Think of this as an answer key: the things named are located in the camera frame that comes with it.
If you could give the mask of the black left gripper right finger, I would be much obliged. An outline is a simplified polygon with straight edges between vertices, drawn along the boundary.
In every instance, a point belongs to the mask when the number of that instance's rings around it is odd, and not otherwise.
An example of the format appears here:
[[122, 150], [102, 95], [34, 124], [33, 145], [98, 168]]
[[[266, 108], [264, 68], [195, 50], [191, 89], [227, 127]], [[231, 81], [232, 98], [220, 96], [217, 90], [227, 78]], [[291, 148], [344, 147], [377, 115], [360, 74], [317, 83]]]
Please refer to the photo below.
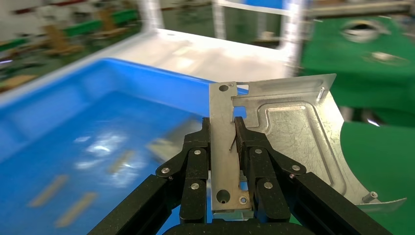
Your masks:
[[279, 234], [387, 235], [389, 231], [306, 168], [274, 150], [265, 134], [234, 119], [236, 148], [254, 216]]

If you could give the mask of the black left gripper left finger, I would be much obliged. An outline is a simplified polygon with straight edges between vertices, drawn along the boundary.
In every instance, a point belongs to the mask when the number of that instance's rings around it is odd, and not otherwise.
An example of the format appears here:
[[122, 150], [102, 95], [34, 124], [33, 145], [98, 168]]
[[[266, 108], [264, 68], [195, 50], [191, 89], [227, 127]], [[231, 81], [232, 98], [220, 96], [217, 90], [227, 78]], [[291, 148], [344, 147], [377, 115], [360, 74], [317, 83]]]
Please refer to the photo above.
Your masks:
[[180, 208], [178, 225], [166, 235], [192, 235], [207, 222], [207, 179], [210, 122], [185, 135], [181, 152], [159, 166], [89, 233], [91, 235], [155, 235], [172, 211]]

